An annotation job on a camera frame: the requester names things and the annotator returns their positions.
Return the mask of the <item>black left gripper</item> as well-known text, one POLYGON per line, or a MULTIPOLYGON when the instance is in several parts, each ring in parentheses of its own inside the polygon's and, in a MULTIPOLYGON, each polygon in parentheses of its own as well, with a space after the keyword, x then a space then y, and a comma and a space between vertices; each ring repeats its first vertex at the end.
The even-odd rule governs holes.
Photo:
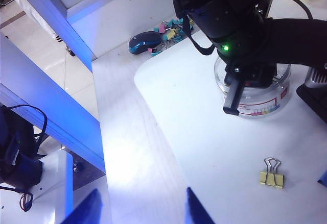
POLYGON ((246 87, 266 89, 277 73, 276 64, 231 65, 225 68, 225 84, 229 87, 223 111, 226 114, 238 115, 238 106, 246 87))

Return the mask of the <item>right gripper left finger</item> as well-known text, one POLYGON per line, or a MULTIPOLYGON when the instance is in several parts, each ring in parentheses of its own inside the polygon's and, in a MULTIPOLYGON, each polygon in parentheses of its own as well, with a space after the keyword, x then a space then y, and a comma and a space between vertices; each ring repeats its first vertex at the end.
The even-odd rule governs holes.
POLYGON ((61 223, 62 224, 99 224, 103 208, 101 194, 94 189, 61 223))

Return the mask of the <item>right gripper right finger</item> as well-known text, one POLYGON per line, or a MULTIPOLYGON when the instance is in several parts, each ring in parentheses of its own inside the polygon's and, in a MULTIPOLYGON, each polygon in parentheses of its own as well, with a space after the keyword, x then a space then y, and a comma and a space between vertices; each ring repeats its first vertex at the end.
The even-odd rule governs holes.
POLYGON ((191 187, 186 189, 185 223, 214 224, 191 187))

